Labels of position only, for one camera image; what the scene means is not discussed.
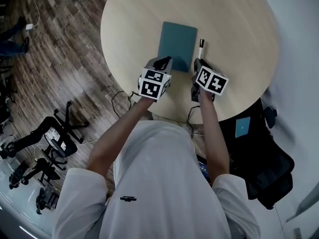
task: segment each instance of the marker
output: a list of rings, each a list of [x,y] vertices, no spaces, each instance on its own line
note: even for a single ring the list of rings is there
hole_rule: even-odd
[[[201,55],[203,53],[204,42],[205,42],[204,39],[201,39],[199,42],[199,52],[198,52],[198,59],[199,60],[201,59]]]

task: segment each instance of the power adapter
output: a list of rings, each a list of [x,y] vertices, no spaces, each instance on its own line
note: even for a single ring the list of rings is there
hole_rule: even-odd
[[[32,23],[26,25],[26,27],[25,27],[25,30],[30,30],[30,29],[33,29],[33,24]]]

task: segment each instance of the wooden floor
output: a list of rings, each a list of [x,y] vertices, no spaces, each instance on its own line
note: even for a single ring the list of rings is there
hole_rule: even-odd
[[[8,128],[16,139],[37,128],[46,116],[53,115],[54,109],[64,112],[67,101],[72,102],[72,121],[90,122],[88,128],[77,132],[84,136],[84,142],[98,139],[118,119],[111,98],[121,88],[110,73],[100,42],[100,21],[106,1],[36,0],[41,13],[38,26],[14,38],[22,42],[29,36],[30,50],[10,61],[14,65],[13,85],[18,94],[16,103],[10,104],[13,123]],[[27,23],[37,23],[34,0],[10,0],[1,29],[13,26],[20,15],[26,17]],[[126,95],[117,95],[114,102],[117,112],[124,114]],[[201,136],[194,138],[199,152],[203,151],[202,141]],[[85,167],[93,145],[78,145],[78,152],[68,157],[67,168]],[[20,151],[19,158],[32,163],[42,157],[40,148],[45,146],[35,150],[34,147]],[[112,171],[107,178],[111,192],[114,190]],[[57,188],[63,184],[63,172],[60,176]]]

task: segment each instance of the wooden table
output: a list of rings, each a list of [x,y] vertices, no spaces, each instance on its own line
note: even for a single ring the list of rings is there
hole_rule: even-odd
[[[164,21],[198,29],[205,39],[203,58],[229,78],[223,95],[215,99],[219,120],[249,108],[267,89],[278,60],[274,15],[265,0],[107,0],[101,23],[101,42],[115,80],[130,94],[146,63],[157,57]],[[172,73],[171,87],[150,111],[186,122],[191,107],[189,73]],[[194,109],[191,123],[202,123]]]

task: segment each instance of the shoe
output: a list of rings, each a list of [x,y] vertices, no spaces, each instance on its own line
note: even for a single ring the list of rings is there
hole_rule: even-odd
[[[25,51],[24,53],[27,53],[28,50],[29,50],[29,37],[27,37],[25,40],[24,40],[24,45],[25,45]]]
[[[26,25],[25,17],[20,16],[19,19],[18,19],[18,24],[21,27],[21,29],[24,28],[24,26]]]

